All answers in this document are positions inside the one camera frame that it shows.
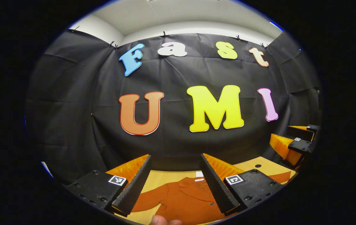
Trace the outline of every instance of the black backdrop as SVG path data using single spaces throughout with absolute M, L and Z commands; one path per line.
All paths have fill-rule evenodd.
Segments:
M 223 59 L 215 43 L 228 42 L 238 53 Z M 185 44 L 185 57 L 161 56 L 163 43 Z M 118 59 L 138 43 L 142 65 L 124 76 Z M 259 65 L 249 50 L 264 53 L 268 67 Z M 284 136 L 288 125 L 320 125 L 316 69 L 288 34 L 267 49 L 232 37 L 174 34 L 138 40 L 118 47 L 83 32 L 65 31 L 44 53 L 31 76 L 27 93 L 27 133 L 52 174 L 72 183 L 93 169 L 112 169 L 145 154 L 152 168 L 164 171 L 199 170 L 199 155 L 207 153 L 231 164 L 276 152 L 271 133 Z M 192 86 L 206 86 L 216 100 L 222 88 L 240 88 L 241 128 L 192 133 Z M 269 88 L 279 118 L 268 122 L 259 88 Z M 161 91 L 160 124 L 149 135 L 131 135 L 120 125 L 119 97 L 138 94 L 135 121 L 148 120 L 146 93 Z
M 269 201 L 236 224 L 356 223 L 356 4 L 246 1 L 294 34 L 324 89 L 320 151 Z M 0 4 L 0 224 L 117 224 L 53 182 L 24 144 L 24 104 L 34 63 L 70 24 L 104 1 Z

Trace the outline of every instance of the white label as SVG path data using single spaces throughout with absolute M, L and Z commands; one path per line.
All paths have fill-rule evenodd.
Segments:
M 127 178 L 123 178 L 123 177 L 119 177 L 119 176 L 113 176 L 108 182 L 115 184 L 115 185 L 119 185 L 122 186 L 122 184 L 124 184 L 125 180 Z
M 196 177 L 197 178 L 203 178 L 203 172 L 202 171 L 196 171 Z
M 230 177 L 226 177 L 225 179 L 228 181 L 228 183 L 230 185 L 237 184 L 237 183 L 243 181 L 243 179 L 238 175 L 233 175 L 233 176 L 230 176 Z

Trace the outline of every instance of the black fabric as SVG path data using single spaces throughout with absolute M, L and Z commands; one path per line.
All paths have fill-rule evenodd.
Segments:
M 283 135 L 288 125 L 319 124 L 320 119 L 315 70 L 286 36 L 281 34 L 267 49 L 220 35 L 175 34 L 114 50 L 96 37 L 68 30 L 44 53 L 32 74 L 26 101 L 28 129 L 50 170 L 65 182 L 99 165 L 111 169 L 145 154 L 153 157 L 152 169 L 165 171 L 199 170 L 201 153 L 230 164 L 258 156 L 273 160 L 271 133 Z M 238 58 L 221 58 L 218 41 L 231 43 Z M 158 55 L 166 42 L 185 44 L 188 54 Z M 138 43 L 144 44 L 142 65 L 125 77 L 118 59 Z M 269 67 L 256 62 L 249 52 L 252 47 L 264 53 Z M 198 85 L 206 86 L 217 101 L 224 86 L 240 87 L 244 126 L 221 125 L 214 130 L 206 117 L 209 130 L 192 133 L 193 100 L 186 90 Z M 259 88 L 271 90 L 278 120 L 266 121 Z M 120 124 L 119 97 L 139 95 L 135 120 L 143 124 L 148 120 L 144 95 L 153 91 L 164 93 L 158 129 L 145 136 L 126 133 Z

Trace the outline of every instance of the white wall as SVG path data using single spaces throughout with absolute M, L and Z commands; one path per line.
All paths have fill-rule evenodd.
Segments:
M 122 35 L 109 23 L 100 19 L 97 16 L 89 14 L 87 17 L 84 17 L 75 24 L 73 24 L 70 29 L 74 30 L 77 27 L 77 30 L 85 32 L 87 34 L 91 34 L 97 38 L 106 41 L 107 43 L 111 43 L 112 41 L 114 41 L 113 45 L 122 45 L 121 42 L 124 38 L 124 35 Z
M 129 34 L 123 38 L 121 45 L 150 37 L 162 36 L 163 31 L 165 31 L 167 35 L 198 33 L 218 34 L 234 38 L 239 34 L 239 37 L 242 40 L 247 40 L 256 44 L 263 43 L 264 45 L 267 45 L 274 40 L 272 37 L 265 34 L 232 24 L 208 21 L 189 21 L 163 24 Z

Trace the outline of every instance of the pink letter i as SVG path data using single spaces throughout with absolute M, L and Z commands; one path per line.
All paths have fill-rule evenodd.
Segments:
M 271 91 L 268 88 L 260 88 L 257 92 L 263 97 L 265 109 L 267 110 L 265 119 L 269 122 L 277 120 L 278 114 L 275 111 L 274 104 L 271 99 Z

